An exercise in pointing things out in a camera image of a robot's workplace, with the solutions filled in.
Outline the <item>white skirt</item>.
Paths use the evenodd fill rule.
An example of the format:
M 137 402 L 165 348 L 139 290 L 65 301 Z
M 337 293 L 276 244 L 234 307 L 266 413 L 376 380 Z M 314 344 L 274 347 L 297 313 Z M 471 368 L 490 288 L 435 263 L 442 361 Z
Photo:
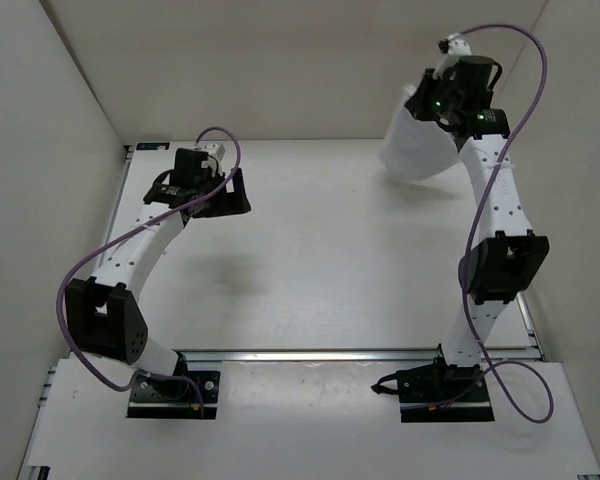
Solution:
M 416 86 L 405 84 L 379 150 L 379 160 L 396 181 L 423 181 L 459 162 L 452 138 L 435 122 L 416 120 L 405 104 Z

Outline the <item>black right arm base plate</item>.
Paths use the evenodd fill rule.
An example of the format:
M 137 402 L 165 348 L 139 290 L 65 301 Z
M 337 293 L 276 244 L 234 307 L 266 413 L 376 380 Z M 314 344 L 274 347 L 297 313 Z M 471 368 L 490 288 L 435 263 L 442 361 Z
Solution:
M 397 371 L 402 423 L 486 423 L 495 416 L 481 370 L 448 379 L 433 364 Z

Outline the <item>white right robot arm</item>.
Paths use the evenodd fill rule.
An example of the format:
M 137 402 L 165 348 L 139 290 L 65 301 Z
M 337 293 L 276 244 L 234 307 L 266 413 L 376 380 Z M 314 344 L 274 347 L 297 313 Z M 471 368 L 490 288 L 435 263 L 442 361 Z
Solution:
M 446 54 L 429 68 L 406 107 L 419 121 L 449 134 L 466 168 L 476 214 L 458 267 L 462 305 L 441 347 L 446 365 L 428 376 L 429 391 L 451 400 L 464 388 L 457 369 L 473 370 L 492 327 L 526 290 L 549 252 L 547 237 L 534 232 L 517 191 L 508 153 L 513 134 L 506 113 L 491 105 L 502 74 L 494 59 Z

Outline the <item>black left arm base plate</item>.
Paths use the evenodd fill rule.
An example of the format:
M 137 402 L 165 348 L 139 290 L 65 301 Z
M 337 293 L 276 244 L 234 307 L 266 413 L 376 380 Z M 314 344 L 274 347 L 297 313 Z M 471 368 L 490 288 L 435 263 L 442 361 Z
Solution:
M 129 394 L 127 417 L 132 419 L 215 420 L 221 386 L 219 370 L 190 370 L 186 373 L 199 388 L 187 382 L 158 382 L 139 376 Z

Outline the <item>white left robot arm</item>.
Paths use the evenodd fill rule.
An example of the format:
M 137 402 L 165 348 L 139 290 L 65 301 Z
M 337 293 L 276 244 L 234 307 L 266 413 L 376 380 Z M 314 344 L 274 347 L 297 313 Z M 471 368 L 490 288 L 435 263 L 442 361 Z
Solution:
M 140 310 L 141 291 L 169 244 L 193 219 L 250 212 L 240 169 L 222 166 L 225 148 L 208 143 L 178 148 L 171 169 L 159 174 L 142 199 L 134 235 L 108 248 L 86 280 L 64 291 L 66 325 L 77 349 L 141 370 L 168 398 L 188 389 L 181 356 L 152 339 Z

